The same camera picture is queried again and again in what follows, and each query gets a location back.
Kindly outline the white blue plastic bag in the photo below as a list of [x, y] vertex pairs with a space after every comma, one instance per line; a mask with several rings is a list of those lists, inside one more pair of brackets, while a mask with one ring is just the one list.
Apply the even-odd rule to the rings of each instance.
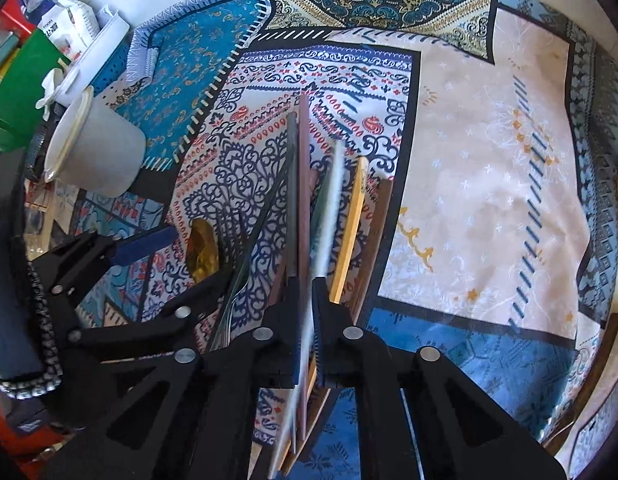
[[93, 9], [81, 0], [18, 0], [24, 17], [74, 62], [100, 32]]

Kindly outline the silver white chopstick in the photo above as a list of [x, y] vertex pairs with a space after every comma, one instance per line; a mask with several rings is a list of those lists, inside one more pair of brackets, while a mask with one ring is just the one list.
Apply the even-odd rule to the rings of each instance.
[[332, 162], [327, 170], [318, 192], [314, 215], [314, 233], [310, 234], [309, 255], [302, 262], [309, 263], [309, 271], [303, 275], [300, 284], [300, 337], [299, 337], [299, 379], [288, 394], [281, 422], [280, 434], [273, 447], [272, 457], [266, 478], [275, 479], [278, 466], [284, 458], [287, 445], [297, 440], [297, 431], [305, 430], [307, 425], [307, 397], [309, 393], [310, 357], [314, 348], [315, 322], [312, 307], [312, 281], [325, 276], [330, 264], [338, 207], [345, 170], [345, 143], [336, 140], [333, 146]]

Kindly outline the patterned patchwork table mat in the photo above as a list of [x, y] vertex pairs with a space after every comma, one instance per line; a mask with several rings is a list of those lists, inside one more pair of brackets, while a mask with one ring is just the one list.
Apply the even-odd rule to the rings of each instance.
[[100, 97], [146, 135], [134, 192], [72, 232], [253, 226], [309, 100], [317, 172], [366, 195], [348, 304], [392, 181], [360, 323], [445, 353], [577, 478], [618, 418], [618, 64], [538, 0], [185, 0], [135, 29]]

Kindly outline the white ceramic utensil cup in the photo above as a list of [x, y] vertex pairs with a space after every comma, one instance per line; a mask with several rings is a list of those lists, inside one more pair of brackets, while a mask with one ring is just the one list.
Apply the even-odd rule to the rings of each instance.
[[96, 99], [88, 86], [53, 132], [43, 177], [115, 198], [138, 176], [145, 150], [143, 131]]

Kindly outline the reddish brown chopstick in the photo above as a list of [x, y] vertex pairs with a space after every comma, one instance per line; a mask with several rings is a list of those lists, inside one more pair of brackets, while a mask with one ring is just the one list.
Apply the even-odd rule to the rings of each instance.
[[299, 441], [307, 433], [308, 370], [310, 359], [310, 314], [309, 271], [310, 271], [310, 201], [311, 177], [309, 154], [309, 100], [300, 93], [298, 110], [298, 271], [300, 281], [301, 307], [301, 353], [300, 384], [297, 408], [297, 436]]

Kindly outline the yellow wooden chopstick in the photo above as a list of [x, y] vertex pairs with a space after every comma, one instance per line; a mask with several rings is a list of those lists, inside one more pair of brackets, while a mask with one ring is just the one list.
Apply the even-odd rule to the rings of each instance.
[[[356, 232], [358, 232], [358, 226], [361, 218], [361, 211], [364, 204], [365, 196], [365, 182], [368, 173], [368, 160], [364, 156], [358, 157], [356, 160], [356, 173], [354, 174], [353, 186], [351, 191], [351, 200], [349, 203], [349, 210], [347, 214], [346, 225], [344, 234], [342, 234], [341, 245], [335, 266], [335, 272], [333, 276], [332, 286], [330, 286], [330, 301], [334, 304], [339, 304], [341, 300], [342, 291], [345, 288], [347, 281], [347, 274], [349, 264], [351, 260], [352, 250], [354, 243], [356, 242]], [[316, 378], [318, 377], [318, 354], [316, 350], [313, 351], [312, 360], [309, 366], [309, 382], [304, 389], [306, 395], [312, 393]], [[283, 467], [284, 460], [287, 456], [290, 456], [290, 449], [292, 445], [286, 444], [284, 449], [284, 455], [275, 460], [275, 469], [272, 471], [280, 471]]]

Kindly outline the green box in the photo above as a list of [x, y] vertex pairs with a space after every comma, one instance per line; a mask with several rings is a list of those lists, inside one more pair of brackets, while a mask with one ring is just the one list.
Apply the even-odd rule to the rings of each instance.
[[0, 154], [29, 145], [42, 122], [36, 108], [44, 96], [42, 81], [52, 68], [69, 63], [39, 29], [24, 42], [0, 84]]

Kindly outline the brown wooden chopstick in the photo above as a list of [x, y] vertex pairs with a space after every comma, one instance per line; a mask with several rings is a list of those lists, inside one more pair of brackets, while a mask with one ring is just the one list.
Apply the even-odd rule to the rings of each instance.
[[[354, 282], [352, 296], [347, 304], [347, 308], [350, 311], [352, 322], [354, 325], [358, 324], [361, 315], [362, 307], [364, 305], [365, 297], [370, 287], [371, 277], [374, 270], [375, 261], [379, 251], [380, 241], [382, 240], [382, 231], [384, 230], [389, 204], [391, 200], [392, 181], [388, 179], [382, 179], [377, 189], [377, 200], [375, 204], [374, 214], [370, 226], [370, 232], [368, 232], [367, 242], [362, 250], [362, 261], [358, 276]], [[310, 402], [309, 402], [309, 428], [308, 435], [301, 443], [297, 452], [288, 451], [284, 457], [284, 460], [280, 463], [280, 471], [284, 477], [292, 471], [292, 467], [298, 460], [301, 452], [306, 447], [307, 443], [315, 433], [315, 427], [322, 418], [322, 411], [324, 411], [325, 405], [330, 397], [330, 389], [322, 388], [316, 385], [316, 378], [318, 372], [316, 371], [316, 365], [312, 364], [310, 367]]]

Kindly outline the gold spoon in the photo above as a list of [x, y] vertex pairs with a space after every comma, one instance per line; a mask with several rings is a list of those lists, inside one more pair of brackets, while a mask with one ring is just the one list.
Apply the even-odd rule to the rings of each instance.
[[185, 264], [195, 283], [200, 283], [220, 270], [220, 257], [212, 225], [203, 218], [192, 222], [187, 241]]

